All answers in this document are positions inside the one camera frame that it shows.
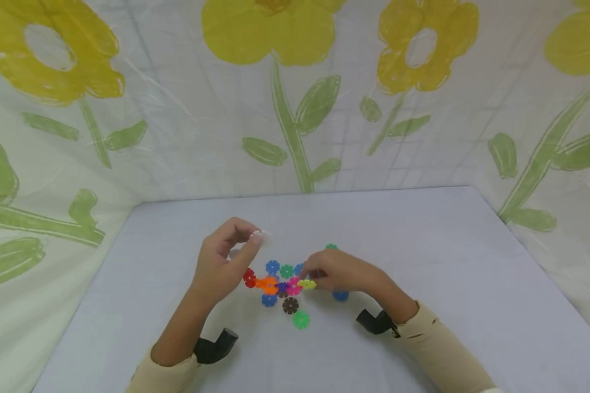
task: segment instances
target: yellow painted flower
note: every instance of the yellow painted flower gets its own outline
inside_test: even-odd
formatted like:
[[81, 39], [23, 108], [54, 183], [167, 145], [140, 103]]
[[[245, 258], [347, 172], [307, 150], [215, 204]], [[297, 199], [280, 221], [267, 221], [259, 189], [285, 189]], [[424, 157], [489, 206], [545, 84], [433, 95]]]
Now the yellow painted flower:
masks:
[[333, 14], [345, 0], [207, 0], [203, 36], [222, 61], [253, 64], [272, 53], [285, 66], [323, 61], [334, 42]]
[[563, 20], [548, 36], [546, 59], [569, 75], [590, 75], [590, 0], [574, 0], [582, 8]]
[[[55, 30], [71, 67], [55, 69], [35, 56], [25, 36], [34, 25]], [[0, 0], [0, 73], [43, 104], [68, 106], [85, 92], [122, 96], [125, 79], [110, 66], [117, 53], [112, 30], [81, 0]]]
[[[436, 33], [436, 43], [426, 61], [416, 67], [406, 63], [411, 42], [424, 29]], [[452, 61], [466, 53], [479, 29], [479, 10], [458, 0], [392, 0], [382, 11], [378, 34], [387, 44], [378, 61], [378, 84], [394, 95], [416, 87], [437, 90], [451, 75]]]

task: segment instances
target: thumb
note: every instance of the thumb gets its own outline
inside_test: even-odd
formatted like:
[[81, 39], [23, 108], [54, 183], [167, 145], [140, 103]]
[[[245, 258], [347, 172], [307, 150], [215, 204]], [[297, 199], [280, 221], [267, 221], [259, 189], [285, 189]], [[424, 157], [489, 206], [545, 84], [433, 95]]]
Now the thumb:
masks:
[[262, 235], [252, 235], [249, 237], [247, 243], [245, 243], [236, 256], [232, 258], [232, 263], [240, 266], [243, 270], [247, 269], [257, 255], [259, 248], [262, 245], [262, 240]]

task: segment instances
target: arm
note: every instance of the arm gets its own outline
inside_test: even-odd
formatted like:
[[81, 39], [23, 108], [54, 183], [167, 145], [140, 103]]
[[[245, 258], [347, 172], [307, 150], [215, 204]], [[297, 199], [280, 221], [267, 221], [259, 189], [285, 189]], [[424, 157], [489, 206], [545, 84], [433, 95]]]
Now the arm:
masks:
[[[199, 367], [193, 355], [209, 313], [240, 284], [258, 253], [259, 229], [239, 218], [229, 219], [205, 238], [197, 258], [192, 284], [157, 343], [138, 365], [126, 393], [179, 393]], [[227, 260], [237, 243], [246, 244]]]
[[377, 267], [337, 249], [312, 254], [300, 278], [317, 288], [361, 291], [397, 324], [399, 340], [443, 393], [478, 393], [495, 388], [482, 365], [427, 307], [413, 300]]

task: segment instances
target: green snowflake block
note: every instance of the green snowflake block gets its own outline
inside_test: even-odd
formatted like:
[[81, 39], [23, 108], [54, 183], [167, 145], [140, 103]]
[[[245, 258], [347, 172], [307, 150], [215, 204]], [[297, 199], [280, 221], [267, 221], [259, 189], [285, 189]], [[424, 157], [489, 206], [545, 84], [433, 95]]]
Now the green snowflake block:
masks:
[[280, 276], [282, 278], [291, 278], [295, 274], [295, 268], [291, 265], [282, 265]]
[[304, 311], [300, 310], [293, 314], [293, 325], [299, 330], [306, 329], [310, 323], [310, 317]]

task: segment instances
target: black wrist strap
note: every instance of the black wrist strap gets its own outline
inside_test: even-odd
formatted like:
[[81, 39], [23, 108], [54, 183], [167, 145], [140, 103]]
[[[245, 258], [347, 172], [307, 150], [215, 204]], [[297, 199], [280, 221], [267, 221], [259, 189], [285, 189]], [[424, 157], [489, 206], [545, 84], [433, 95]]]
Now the black wrist strap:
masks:
[[229, 329], [223, 329], [216, 343], [200, 338], [194, 348], [194, 355], [199, 364], [214, 364], [223, 359], [236, 344], [238, 335]]
[[387, 330], [396, 330], [396, 324], [391, 321], [391, 318], [382, 310], [377, 317], [374, 318], [372, 314], [364, 309], [356, 318], [356, 322], [360, 323], [365, 330], [369, 331], [373, 335], [381, 335]]

